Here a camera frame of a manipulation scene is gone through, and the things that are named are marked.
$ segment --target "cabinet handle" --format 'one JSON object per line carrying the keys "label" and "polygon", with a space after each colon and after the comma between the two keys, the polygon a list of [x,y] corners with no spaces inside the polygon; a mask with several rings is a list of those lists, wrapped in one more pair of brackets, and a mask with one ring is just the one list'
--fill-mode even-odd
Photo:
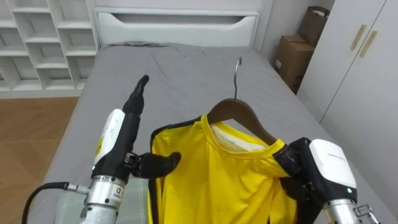
{"label": "cabinet handle", "polygon": [[354,50],[358,44],[358,41],[362,37],[363,32],[365,31],[366,25],[361,25],[361,28],[359,28],[358,33],[356,34],[356,37],[354,39],[354,42],[351,44],[351,50]]}
{"label": "cabinet handle", "polygon": [[368,38],[368,41],[366,41],[365,46],[363,47],[363,49],[362,49],[362,51],[361,51],[359,56],[361,56],[361,57],[365,56],[366,52],[368,51],[370,45],[372,44],[372,42],[374,40],[376,34],[377,34],[377,31],[375,31],[375,30],[372,31],[371,35]]}

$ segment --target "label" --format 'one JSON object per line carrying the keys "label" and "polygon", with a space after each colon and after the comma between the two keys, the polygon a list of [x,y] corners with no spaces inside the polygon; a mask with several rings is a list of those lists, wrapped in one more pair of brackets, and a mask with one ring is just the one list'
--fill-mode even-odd
{"label": "label", "polygon": [[98,156],[98,154],[101,152],[101,146],[102,146],[103,139],[104,139],[104,137],[101,137],[98,141],[97,150],[95,151],[95,156]]}
{"label": "label", "polygon": [[282,66],[282,63],[279,60],[276,60],[275,65],[277,68],[280,69],[280,67]]}
{"label": "label", "polygon": [[111,192],[111,199],[122,202],[123,188],[119,185],[114,185]]}

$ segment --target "wooden hanger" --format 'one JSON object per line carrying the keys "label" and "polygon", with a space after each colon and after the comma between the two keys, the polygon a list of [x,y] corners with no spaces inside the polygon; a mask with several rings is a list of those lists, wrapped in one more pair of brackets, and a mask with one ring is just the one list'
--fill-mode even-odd
{"label": "wooden hanger", "polygon": [[236,94],[238,91],[236,85],[236,76],[238,74],[239,65],[241,64],[242,58],[239,58],[238,62],[236,63],[234,74],[234,99],[229,98],[217,103],[207,114],[207,120],[209,124],[214,124],[217,122],[233,119],[244,126],[247,130],[252,132],[259,139],[264,141],[266,144],[272,145],[276,142],[276,139],[261,126],[261,123],[253,109],[244,101],[236,99]]}

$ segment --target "yellow t-shirt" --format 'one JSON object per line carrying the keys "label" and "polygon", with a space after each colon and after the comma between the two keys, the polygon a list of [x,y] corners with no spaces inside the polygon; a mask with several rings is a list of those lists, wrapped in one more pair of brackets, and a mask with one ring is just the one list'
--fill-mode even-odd
{"label": "yellow t-shirt", "polygon": [[273,158],[284,147],[268,146],[232,127],[209,125],[206,115],[152,134],[152,153],[181,153],[166,178],[149,181],[150,224],[294,223],[296,201],[279,178],[287,173]]}

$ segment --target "wardrobe door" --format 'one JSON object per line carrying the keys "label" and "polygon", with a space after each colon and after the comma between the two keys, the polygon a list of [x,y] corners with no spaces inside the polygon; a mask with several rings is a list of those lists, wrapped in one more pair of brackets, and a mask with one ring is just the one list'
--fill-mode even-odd
{"label": "wardrobe door", "polygon": [[398,210],[397,24],[398,1],[387,0],[321,121],[394,214]]}
{"label": "wardrobe door", "polygon": [[325,114],[384,2],[335,1],[297,93],[317,121]]}

